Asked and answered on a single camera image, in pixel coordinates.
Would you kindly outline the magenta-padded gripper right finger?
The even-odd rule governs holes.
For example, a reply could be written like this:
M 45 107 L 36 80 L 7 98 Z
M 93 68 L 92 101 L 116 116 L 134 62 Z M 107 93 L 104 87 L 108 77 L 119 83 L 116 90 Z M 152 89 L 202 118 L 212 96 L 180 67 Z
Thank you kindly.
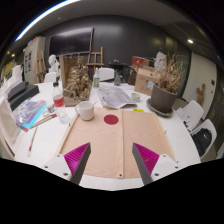
M 133 144 L 132 153 L 144 185 L 148 185 L 181 169 L 179 164 L 167 154 L 158 155 L 137 143 Z

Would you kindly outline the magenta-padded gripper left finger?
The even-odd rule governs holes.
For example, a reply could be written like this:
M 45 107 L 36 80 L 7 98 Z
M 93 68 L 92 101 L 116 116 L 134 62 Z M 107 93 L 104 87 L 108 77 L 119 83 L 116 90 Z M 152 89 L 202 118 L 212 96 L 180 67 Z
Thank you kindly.
M 55 155 L 42 168 L 45 171 L 78 185 L 82 179 L 90 154 L 91 145 L 86 143 L 65 155 Z

